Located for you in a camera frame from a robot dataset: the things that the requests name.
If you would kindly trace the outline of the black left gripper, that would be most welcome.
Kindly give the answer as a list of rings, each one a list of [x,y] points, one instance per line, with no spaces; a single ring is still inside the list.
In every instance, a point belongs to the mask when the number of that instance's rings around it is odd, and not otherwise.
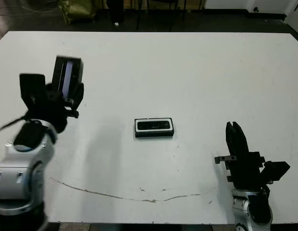
[[[67,126],[68,117],[79,117],[77,108],[84,97],[84,84],[79,83],[73,91],[72,99],[65,99],[52,88],[52,83],[46,84],[47,97],[30,106],[25,114],[26,119],[38,119],[51,123],[57,133]]]

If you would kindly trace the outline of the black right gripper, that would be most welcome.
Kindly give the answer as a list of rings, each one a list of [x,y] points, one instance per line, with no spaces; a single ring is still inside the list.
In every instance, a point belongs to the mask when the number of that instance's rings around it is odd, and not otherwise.
[[[260,171],[265,163],[265,158],[259,152],[249,152],[247,139],[237,122],[227,122],[226,143],[230,155],[217,156],[216,164],[225,163],[230,171],[227,181],[233,183],[239,190],[259,190],[263,185],[270,182]]]

